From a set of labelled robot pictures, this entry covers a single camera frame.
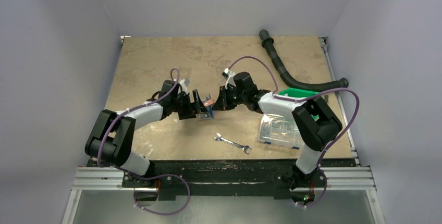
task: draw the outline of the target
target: black hose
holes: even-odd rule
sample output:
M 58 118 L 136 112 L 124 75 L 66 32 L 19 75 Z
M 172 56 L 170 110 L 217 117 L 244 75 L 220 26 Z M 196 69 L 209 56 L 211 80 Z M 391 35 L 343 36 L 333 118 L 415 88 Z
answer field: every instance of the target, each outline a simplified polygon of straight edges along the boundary
M 279 58 L 278 53 L 276 53 L 276 49 L 273 46 L 274 40 L 273 38 L 270 37 L 268 31 L 261 30 L 260 38 L 261 38 L 261 45 L 267 51 L 268 56 L 272 60 L 273 66 L 275 66 L 276 71 L 278 71 L 279 75 L 281 76 L 281 79 L 285 82 L 287 86 L 291 88 L 316 91 L 316 92 L 322 92 L 324 90 L 330 90 L 335 88 L 348 87 L 348 81 L 345 78 L 341 78 L 339 81 L 319 83 L 319 84 L 308 84 L 297 81 L 289 74 L 289 72 L 287 71 L 286 67 L 283 64 L 283 61 L 281 61 L 281 58 Z

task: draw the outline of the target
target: workbench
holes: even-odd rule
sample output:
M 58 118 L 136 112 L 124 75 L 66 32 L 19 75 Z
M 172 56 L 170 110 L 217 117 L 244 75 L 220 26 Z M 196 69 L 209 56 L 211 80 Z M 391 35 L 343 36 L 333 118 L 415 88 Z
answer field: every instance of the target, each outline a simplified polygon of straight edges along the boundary
M 274 39 L 275 48 L 295 79 L 306 83 L 331 81 L 317 37 L 275 36 Z M 117 111 L 142 104 L 161 90 L 164 80 L 170 80 L 170 70 L 175 67 L 180 70 L 181 79 L 190 80 L 189 90 L 197 89 L 201 98 L 210 94 L 216 100 L 219 86 L 225 84 L 221 73 L 242 56 L 259 58 L 274 73 L 279 90 L 287 88 L 258 36 L 125 38 L 106 107 Z M 250 73 L 258 89 L 274 90 L 270 75 L 255 60 L 241 60 L 232 70 Z M 334 94 L 329 95 L 328 104 L 344 125 Z M 151 160 L 298 158 L 302 147 L 296 150 L 257 141 L 261 118 L 261 114 L 248 111 L 244 105 L 217 111 L 210 120 L 178 120 L 173 113 L 137 130 L 132 150 Z M 247 155 L 236 147 L 215 142 L 212 138 L 215 133 L 249 145 L 253 150 Z M 351 157 L 347 134 L 325 155 L 325 158 Z

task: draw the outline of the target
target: clear plastic box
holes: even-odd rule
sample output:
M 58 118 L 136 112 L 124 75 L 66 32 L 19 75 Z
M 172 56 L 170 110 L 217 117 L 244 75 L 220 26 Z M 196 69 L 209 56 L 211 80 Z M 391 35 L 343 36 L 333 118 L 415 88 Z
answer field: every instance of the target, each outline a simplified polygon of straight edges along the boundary
M 295 121 L 273 114 L 263 115 L 258 141 L 296 149 L 304 145 Z

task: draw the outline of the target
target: hose end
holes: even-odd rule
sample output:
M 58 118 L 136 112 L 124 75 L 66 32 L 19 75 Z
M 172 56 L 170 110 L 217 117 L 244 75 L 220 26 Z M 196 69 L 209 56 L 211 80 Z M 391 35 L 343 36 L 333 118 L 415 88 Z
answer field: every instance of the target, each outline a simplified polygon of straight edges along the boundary
M 341 88 L 348 88 L 348 80 L 346 78 L 339 79 L 339 83 L 341 84 Z
M 264 47 L 265 41 L 270 40 L 272 42 L 272 44 L 275 42 L 275 40 L 273 40 L 273 38 L 270 37 L 270 34 L 266 30 L 260 31 L 260 39 L 261 39 L 261 46 L 263 46 L 263 48 L 265 48 Z

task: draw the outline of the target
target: wrench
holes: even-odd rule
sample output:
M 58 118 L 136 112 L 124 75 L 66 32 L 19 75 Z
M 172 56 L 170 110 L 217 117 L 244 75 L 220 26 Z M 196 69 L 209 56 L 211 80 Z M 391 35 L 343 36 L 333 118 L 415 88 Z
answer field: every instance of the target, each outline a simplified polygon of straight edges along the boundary
M 247 149 L 252 150 L 252 147 L 251 147 L 251 146 L 243 146 L 243 145 L 239 145 L 239 144 L 236 143 L 236 142 L 229 141 L 229 140 L 226 139 L 226 138 L 222 138 L 222 137 L 221 137 L 221 134 L 219 134 L 219 133 L 216 133 L 216 137 L 213 137 L 213 139 L 214 139 L 215 141 L 222 141 L 222 142 L 228 143 L 228 144 L 230 144 L 230 145 L 232 145 L 232 146 L 235 146 L 235 147 L 237 147 L 237 148 L 240 148 L 240 149 L 242 149 L 242 150 L 244 151 L 244 153 L 246 153 L 246 154 L 248 154 L 248 155 L 249 155 L 249 153 L 247 153 Z

